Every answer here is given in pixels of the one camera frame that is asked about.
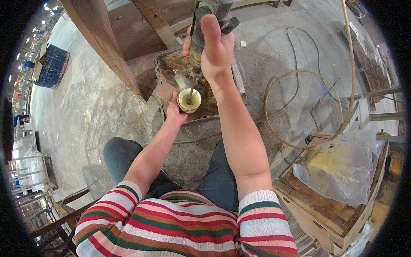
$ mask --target striped sweater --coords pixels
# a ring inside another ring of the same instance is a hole
[[[201,194],[175,190],[141,201],[122,181],[86,210],[77,224],[79,256],[297,256],[287,219],[274,192],[245,196],[239,213]]]

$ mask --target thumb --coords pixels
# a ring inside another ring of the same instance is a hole
[[[204,48],[214,48],[219,44],[221,29],[217,18],[213,14],[206,14],[201,18],[201,30],[204,34]]]
[[[177,103],[177,96],[178,96],[177,91],[174,91],[174,92],[173,92],[173,98],[172,98],[172,100],[171,100],[172,103]]]

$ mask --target small cup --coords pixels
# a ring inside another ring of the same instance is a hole
[[[201,104],[201,95],[195,89],[193,89],[193,95],[192,95],[193,104],[192,105],[187,104],[187,98],[190,97],[190,91],[191,91],[190,88],[181,90],[177,98],[177,103],[180,109],[182,109],[183,112],[188,113],[188,114],[195,112]]]

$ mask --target yellow liquid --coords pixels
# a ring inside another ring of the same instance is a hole
[[[181,99],[181,106],[184,107],[187,110],[192,110],[200,106],[200,99],[199,96],[195,93],[192,95],[192,104],[187,103],[187,99],[190,97],[190,92],[188,94],[184,95]]]

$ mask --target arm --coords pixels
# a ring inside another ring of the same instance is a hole
[[[161,129],[134,159],[124,180],[82,214],[74,237],[79,255],[101,255],[100,245],[110,253],[114,250],[114,244],[108,238],[118,238],[121,234],[136,205],[159,174],[181,124],[187,118],[187,114],[180,113],[176,92],[167,113]]]
[[[158,176],[166,161],[171,147],[177,137],[182,123],[188,114],[180,113],[177,104],[177,92],[167,108],[168,117],[153,140],[146,146],[131,164],[124,181],[133,181],[141,188],[143,197],[147,194],[151,183]]]
[[[201,69],[217,100],[224,149],[237,182],[242,253],[297,256],[287,218],[272,190],[263,140],[233,81],[234,35],[222,35],[217,19],[209,14],[201,19],[201,29],[205,39]]]
[[[227,160],[237,182],[238,199],[271,190],[271,173],[260,133],[245,107],[231,71],[234,34],[221,34],[214,15],[201,19],[205,46],[201,68],[217,100]]]

